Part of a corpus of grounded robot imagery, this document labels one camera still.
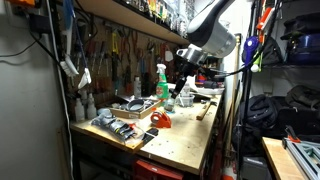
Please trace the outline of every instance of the box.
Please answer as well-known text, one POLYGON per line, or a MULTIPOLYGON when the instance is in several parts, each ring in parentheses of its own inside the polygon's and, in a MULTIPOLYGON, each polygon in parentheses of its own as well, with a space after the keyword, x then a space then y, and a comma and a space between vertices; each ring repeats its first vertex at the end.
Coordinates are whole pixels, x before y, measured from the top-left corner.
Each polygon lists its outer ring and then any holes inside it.
POLYGON ((152 108, 159 107, 161 102, 160 101, 153 101, 154 104, 149 108, 141 111, 141 112, 129 112, 121 109, 114 109, 109 108, 112 114, 116 117, 126 118, 126 119, 143 119, 152 113, 152 108))

